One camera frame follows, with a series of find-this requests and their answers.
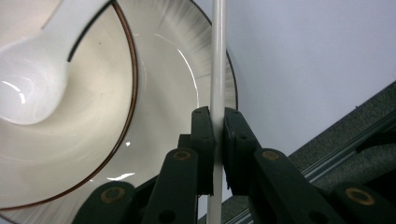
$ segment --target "screw head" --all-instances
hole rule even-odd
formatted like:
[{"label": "screw head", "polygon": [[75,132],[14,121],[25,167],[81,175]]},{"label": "screw head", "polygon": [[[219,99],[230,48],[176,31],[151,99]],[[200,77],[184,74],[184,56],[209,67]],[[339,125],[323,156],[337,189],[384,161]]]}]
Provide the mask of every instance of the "screw head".
[{"label": "screw head", "polygon": [[186,161],[191,158],[191,154],[187,151],[179,151],[174,154],[174,158],[178,161]]},{"label": "screw head", "polygon": [[346,196],[355,203],[360,203],[367,206],[375,204],[375,198],[373,195],[362,189],[347,188]]},{"label": "screw head", "polygon": [[268,161],[277,161],[280,159],[279,154],[274,151],[264,151],[262,156],[267,159]]},{"label": "screw head", "polygon": [[101,201],[104,203],[116,203],[125,196],[125,189],[121,187],[112,187],[106,189],[101,194]]}]

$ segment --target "white rod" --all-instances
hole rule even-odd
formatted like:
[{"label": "white rod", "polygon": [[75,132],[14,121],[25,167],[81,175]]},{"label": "white rod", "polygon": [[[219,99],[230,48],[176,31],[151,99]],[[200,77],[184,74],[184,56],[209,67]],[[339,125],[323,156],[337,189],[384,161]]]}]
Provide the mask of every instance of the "white rod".
[{"label": "white rod", "polygon": [[220,224],[221,222],[221,196],[222,196],[222,161],[221,137],[224,121],[224,86],[225,86],[225,22],[226,0],[213,0],[212,17],[212,77],[210,92],[210,118],[217,141],[215,151],[215,169],[213,172],[214,195],[207,200],[207,224]]}]

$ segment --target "white wall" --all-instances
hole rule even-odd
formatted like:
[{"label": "white wall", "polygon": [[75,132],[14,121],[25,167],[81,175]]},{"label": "white wall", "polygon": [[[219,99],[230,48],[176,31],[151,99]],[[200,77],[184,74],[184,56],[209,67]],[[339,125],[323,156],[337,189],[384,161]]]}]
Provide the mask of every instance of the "white wall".
[{"label": "white wall", "polygon": [[264,147],[289,155],[396,80],[396,1],[227,3],[239,109]]}]

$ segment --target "black plastic part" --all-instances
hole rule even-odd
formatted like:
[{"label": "black plastic part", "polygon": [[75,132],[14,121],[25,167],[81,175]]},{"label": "black plastic part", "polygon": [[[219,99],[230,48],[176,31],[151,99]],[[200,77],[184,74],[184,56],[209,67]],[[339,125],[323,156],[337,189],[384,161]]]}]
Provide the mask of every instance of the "black plastic part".
[{"label": "black plastic part", "polygon": [[255,223],[277,223],[276,214],[257,181],[253,181],[248,195],[248,209]]},{"label": "black plastic part", "polygon": [[377,133],[366,139],[361,145],[356,147],[357,152],[362,152],[369,147],[382,146],[396,143],[396,132]]},{"label": "black plastic part", "polygon": [[178,137],[177,147],[191,147],[191,135],[190,134],[181,134]]},{"label": "black plastic part", "polygon": [[170,151],[148,202],[143,224],[196,223],[198,155],[189,148]]},{"label": "black plastic part", "polygon": [[134,223],[141,223],[143,215],[145,215],[147,206],[149,204],[149,197],[154,190],[155,183],[158,176],[152,177],[150,180],[137,187],[134,190],[134,210],[137,210],[137,217],[134,219]]},{"label": "black plastic part", "polygon": [[364,184],[396,206],[396,169]]},{"label": "black plastic part", "polygon": [[137,223],[134,186],[125,182],[109,182],[96,189],[78,210],[73,224]]},{"label": "black plastic part", "polygon": [[396,223],[396,207],[363,185],[340,184],[333,190],[332,199],[334,208],[348,223]]},{"label": "black plastic part", "polygon": [[225,108],[222,159],[233,195],[248,195],[253,153],[261,148],[244,116]]},{"label": "black plastic part", "polygon": [[254,190],[264,196],[254,200],[267,200],[276,215],[275,223],[345,223],[282,152],[258,149],[254,159],[254,179],[259,188]]},{"label": "black plastic part", "polygon": [[191,149],[198,153],[197,194],[213,195],[213,168],[216,140],[207,106],[191,113]]}]

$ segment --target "white ceramic spoon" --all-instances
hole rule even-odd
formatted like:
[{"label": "white ceramic spoon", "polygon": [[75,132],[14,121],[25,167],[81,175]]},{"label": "white ceramic spoon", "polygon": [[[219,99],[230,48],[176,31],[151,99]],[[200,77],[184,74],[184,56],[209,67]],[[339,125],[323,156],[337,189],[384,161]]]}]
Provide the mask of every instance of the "white ceramic spoon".
[{"label": "white ceramic spoon", "polygon": [[67,58],[109,0],[63,0],[35,36],[0,49],[0,118],[34,124],[49,117],[67,84]]}]

